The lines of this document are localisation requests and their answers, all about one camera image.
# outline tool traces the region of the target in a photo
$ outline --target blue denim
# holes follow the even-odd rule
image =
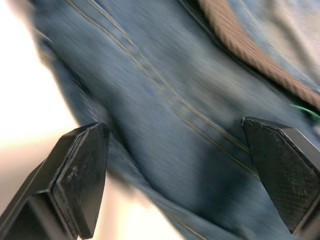
[[[290,106],[298,99],[230,56],[193,1],[34,6],[47,37],[39,55],[74,116],[111,128],[109,171],[186,239],[293,239],[257,177],[241,119],[297,128],[320,149],[313,123]]]

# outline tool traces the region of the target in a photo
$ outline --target green wire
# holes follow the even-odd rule
[[[311,111],[305,107],[302,107],[302,106],[298,106],[298,105],[291,105],[293,108],[295,109],[298,109],[298,110],[301,110],[301,111],[305,111],[307,112],[308,114],[310,114],[311,116],[313,116],[315,119],[319,120],[320,121],[320,116],[318,114],[316,114],[314,111]]]

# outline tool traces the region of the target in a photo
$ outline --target jeans seam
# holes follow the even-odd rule
[[[221,145],[219,145],[217,142],[212,140],[209,136],[207,136],[204,132],[202,132],[200,129],[198,129],[195,125],[193,125],[189,120],[185,118],[174,106],[174,104],[168,99],[167,95],[165,94],[164,90],[160,87],[160,85],[157,83],[157,81],[151,76],[151,74],[145,69],[145,67],[138,62],[138,60],[133,56],[133,54],[115,37],[113,36],[109,31],[107,31],[103,26],[98,24],[96,21],[94,21],[92,18],[87,16],[84,12],[82,12],[73,2],[72,0],[65,0],[68,4],[70,4],[76,11],[78,11],[84,18],[86,18],[89,22],[99,27],[102,31],[104,31],[107,35],[109,35],[127,54],[131,57],[131,59],[141,68],[141,70],[148,76],[148,78],[154,83],[156,88],[160,91],[162,98],[172,107],[173,111],[181,117],[181,119],[187,123],[189,126],[191,126],[194,130],[196,130],[198,133],[200,133],[203,137],[205,137],[208,141],[210,141],[212,144],[214,144],[220,151],[222,151],[227,157],[235,161],[238,165],[240,165],[245,170],[249,171],[256,179],[259,179],[258,174],[253,171],[251,168],[249,168],[247,165],[242,163],[240,160],[232,156],[226,149],[224,149]],[[166,83],[164,80],[162,80],[163,83],[168,86],[168,88],[171,88],[174,90],[168,83]]]
[[[232,135],[230,135],[228,132],[226,132],[224,129],[222,129],[220,126],[218,126],[215,123],[212,123],[210,120],[208,120],[205,116],[203,116],[197,109],[195,109],[193,106],[191,106],[188,102],[186,102],[178,93],[175,91],[175,89],[167,83],[163,77],[160,75],[160,73],[155,69],[155,67],[151,64],[151,62],[143,55],[143,53],[138,49],[138,47],[132,42],[130,37],[125,33],[124,30],[121,29],[121,27],[113,21],[107,14],[105,14],[103,11],[101,11],[96,5],[96,2],[92,2],[92,0],[86,0],[89,4],[91,4],[96,10],[98,10],[109,22],[111,22],[124,36],[124,38],[135,48],[135,50],[138,52],[138,54],[145,60],[145,62],[148,64],[148,66],[154,71],[154,73],[158,76],[158,78],[165,84],[171,91],[173,95],[183,104],[185,105],[191,112],[196,114],[200,119],[202,119],[205,123],[209,124],[212,128],[217,130],[219,133],[221,133],[225,138],[227,138],[229,141],[234,143],[236,146],[241,148],[243,151],[245,151],[247,154],[250,154],[247,147],[243,146],[242,143],[237,141]]]

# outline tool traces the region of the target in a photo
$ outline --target jeans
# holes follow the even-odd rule
[[[223,47],[193,1],[34,0],[39,57],[81,125],[112,131],[109,171],[191,240],[292,240],[252,164],[243,116],[299,129],[299,99]]]

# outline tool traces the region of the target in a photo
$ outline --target double stitching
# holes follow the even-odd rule
[[[138,60],[132,55],[132,53],[115,37],[113,36],[110,32],[108,32],[103,26],[101,26],[100,24],[98,24],[97,22],[95,22],[92,18],[90,18],[89,16],[87,16],[84,12],[82,12],[76,5],[73,4],[72,0],[66,0],[66,2],[68,4],[70,4],[74,9],[76,9],[84,18],[86,18],[89,22],[93,23],[94,25],[96,25],[97,27],[99,27],[102,31],[104,31],[107,35],[109,35],[125,52],[128,53],[128,55],[131,57],[131,59],[142,69],[142,71],[148,76],[148,78],[154,83],[154,85],[156,86],[156,88],[161,92],[162,94],[162,98],[171,105],[171,107],[173,108],[173,111],[182,118],[182,120],[187,123],[189,126],[191,126],[194,130],[196,130],[198,133],[200,133],[203,137],[205,137],[208,141],[210,141],[213,145],[215,145],[220,151],[222,151],[226,156],[228,156],[230,159],[234,160],[238,165],[240,165],[241,167],[243,167],[245,170],[249,171],[255,178],[259,179],[259,176],[256,172],[254,172],[251,168],[249,168],[248,166],[246,166],[244,163],[242,163],[240,160],[236,159],[234,156],[232,156],[230,153],[228,153],[228,151],[226,149],[224,149],[221,145],[219,145],[217,142],[215,142],[214,140],[212,140],[210,137],[208,137],[204,132],[202,132],[200,129],[198,129],[195,125],[193,125],[189,120],[187,120],[185,118],[185,116],[183,116],[174,106],[174,104],[168,99],[168,97],[166,96],[165,92],[163,91],[163,89],[160,87],[160,85],[157,83],[157,81],[150,75],[150,73],[145,69],[144,66],[142,66],[142,64],[140,62],[138,62]],[[101,11],[99,8],[97,8],[93,3],[90,3],[92,6],[95,7],[95,9],[97,9],[100,13],[102,13],[104,16],[107,17],[107,19],[113,23],[114,21],[112,19],[110,19],[103,11]],[[128,35],[126,35],[124,33],[123,30],[120,29],[120,27],[118,27],[118,25],[116,23],[113,23],[114,26],[116,26],[126,37],[126,39],[135,47],[135,49],[141,53],[138,48],[132,43],[132,41],[129,39]],[[151,63],[142,55],[142,53],[140,54],[141,57],[143,59],[145,59],[145,61],[149,64],[150,68],[153,69],[153,71],[158,75],[159,79],[171,90],[171,92],[186,106],[188,107],[193,113],[195,113],[197,116],[199,116],[201,119],[203,119],[206,123],[208,123],[210,126],[212,126],[213,128],[217,129],[219,132],[221,132],[222,134],[224,134],[224,136],[226,138],[228,138],[230,141],[232,141],[234,144],[236,144],[237,146],[241,147],[242,149],[244,149],[244,151],[246,151],[247,153],[249,152],[245,147],[243,147],[241,144],[239,144],[238,142],[236,142],[234,140],[234,138],[232,138],[229,135],[226,135],[226,132],[223,131],[222,129],[219,130],[219,128],[217,126],[215,126],[214,124],[212,124],[211,122],[209,122],[205,117],[203,117],[199,112],[197,112],[191,105],[189,105],[186,101],[184,101],[178,94],[177,92],[166,82],[163,80],[163,78],[160,76],[160,74],[157,72],[157,70],[154,69],[154,67],[151,65]]]

